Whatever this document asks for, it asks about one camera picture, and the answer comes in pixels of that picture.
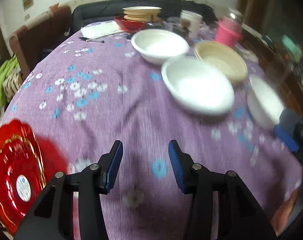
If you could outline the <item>small red gold-rimmed plate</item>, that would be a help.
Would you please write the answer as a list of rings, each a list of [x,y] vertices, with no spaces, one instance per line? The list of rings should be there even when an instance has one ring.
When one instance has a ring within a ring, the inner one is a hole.
[[[0,211],[9,226],[21,220],[46,186],[39,146],[13,135],[0,148]]]

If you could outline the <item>white foam bowl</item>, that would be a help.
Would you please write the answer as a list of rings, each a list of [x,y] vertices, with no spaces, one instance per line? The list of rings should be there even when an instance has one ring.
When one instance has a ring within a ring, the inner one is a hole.
[[[206,61],[191,56],[171,58],[162,64],[161,75],[172,97],[186,110],[220,116],[233,108],[233,86]]]
[[[285,106],[272,87],[258,75],[250,75],[249,84],[247,105],[250,114],[260,127],[271,131],[279,124]]]
[[[158,66],[169,58],[185,56],[189,51],[184,38],[162,29],[141,30],[132,36],[131,44],[143,59]]]

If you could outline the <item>stack of beige bowls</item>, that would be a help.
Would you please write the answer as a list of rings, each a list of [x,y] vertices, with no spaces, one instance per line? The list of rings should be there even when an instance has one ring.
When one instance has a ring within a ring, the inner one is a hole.
[[[124,18],[136,22],[157,21],[162,8],[151,6],[137,6],[123,8]]]

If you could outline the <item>large red flower plate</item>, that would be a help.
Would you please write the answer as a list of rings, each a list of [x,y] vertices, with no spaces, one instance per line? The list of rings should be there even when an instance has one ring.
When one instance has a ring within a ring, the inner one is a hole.
[[[39,146],[43,161],[46,184],[51,180],[56,172],[67,172],[67,161],[56,148],[55,144],[48,138],[36,135],[27,123],[20,122],[20,120],[14,119],[0,127],[0,148],[4,144],[5,140],[11,138],[15,134],[29,139],[33,146]],[[18,228],[9,226],[1,211],[0,223],[11,235],[15,235],[17,232]]]

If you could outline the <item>beige plastic bowl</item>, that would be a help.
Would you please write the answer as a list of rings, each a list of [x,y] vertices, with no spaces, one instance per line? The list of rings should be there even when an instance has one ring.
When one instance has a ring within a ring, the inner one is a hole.
[[[206,61],[220,70],[232,85],[239,85],[248,75],[243,58],[232,48],[215,41],[200,41],[194,47],[198,60]]]

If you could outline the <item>pink sleeved thermos bottle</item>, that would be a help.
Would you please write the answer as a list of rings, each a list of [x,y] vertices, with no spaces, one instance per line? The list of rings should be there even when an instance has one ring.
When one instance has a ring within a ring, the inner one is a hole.
[[[237,10],[229,9],[218,22],[215,41],[233,48],[241,37],[243,15]]]

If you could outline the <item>purple floral tablecloth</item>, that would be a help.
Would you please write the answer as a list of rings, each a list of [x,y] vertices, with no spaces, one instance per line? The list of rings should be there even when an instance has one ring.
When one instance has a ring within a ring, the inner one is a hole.
[[[160,68],[123,35],[85,43],[75,33],[26,78],[1,124],[18,119],[54,143],[69,173],[124,145],[114,188],[101,197],[110,239],[181,239],[190,197],[177,187],[168,156],[175,139],[209,170],[239,174],[272,217],[302,182],[302,167],[283,142],[259,127],[247,109],[248,81],[222,120],[184,111]]]

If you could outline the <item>white lidded jar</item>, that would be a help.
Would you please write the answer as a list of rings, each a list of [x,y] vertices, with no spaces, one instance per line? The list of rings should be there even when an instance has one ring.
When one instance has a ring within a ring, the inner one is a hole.
[[[183,27],[187,27],[189,30],[189,38],[195,39],[200,30],[200,25],[202,23],[202,15],[197,14],[192,11],[182,10],[180,14],[180,24]]]

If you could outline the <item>green patterned blanket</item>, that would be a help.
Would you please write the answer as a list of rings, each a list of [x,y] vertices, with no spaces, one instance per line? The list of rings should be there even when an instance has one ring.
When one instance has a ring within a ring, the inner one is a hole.
[[[12,58],[4,61],[0,66],[0,107],[6,105],[6,94],[4,92],[3,84],[9,74],[19,66],[19,62],[16,55]]]

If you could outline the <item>black pen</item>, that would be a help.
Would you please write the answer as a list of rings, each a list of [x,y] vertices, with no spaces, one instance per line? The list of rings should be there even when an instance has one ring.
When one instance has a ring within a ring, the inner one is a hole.
[[[86,37],[78,37],[79,40],[84,41],[84,42],[94,42],[94,43],[105,43],[104,40],[99,40],[96,38],[86,38]]]

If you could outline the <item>white paper notebook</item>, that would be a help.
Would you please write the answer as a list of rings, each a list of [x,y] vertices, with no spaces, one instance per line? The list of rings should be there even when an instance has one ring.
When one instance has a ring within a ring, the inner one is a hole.
[[[80,29],[85,38],[101,38],[124,32],[115,21],[91,23]]]

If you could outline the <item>red bowl under stack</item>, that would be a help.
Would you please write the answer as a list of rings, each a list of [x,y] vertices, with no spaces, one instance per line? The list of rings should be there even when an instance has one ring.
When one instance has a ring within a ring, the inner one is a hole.
[[[134,15],[123,15],[114,17],[114,21],[119,27],[129,33],[138,32],[143,30],[148,22],[151,22],[150,18],[138,18]]]

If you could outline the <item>black leather sofa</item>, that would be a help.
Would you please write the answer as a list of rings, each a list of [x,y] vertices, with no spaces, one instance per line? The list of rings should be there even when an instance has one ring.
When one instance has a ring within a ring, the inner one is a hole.
[[[123,14],[123,9],[135,6],[160,7],[160,18],[179,17],[181,11],[191,11],[202,16],[203,21],[210,25],[217,20],[212,7],[185,0],[110,0],[83,4],[76,7],[72,13],[72,29],[80,28],[95,22],[113,20],[115,16]]]

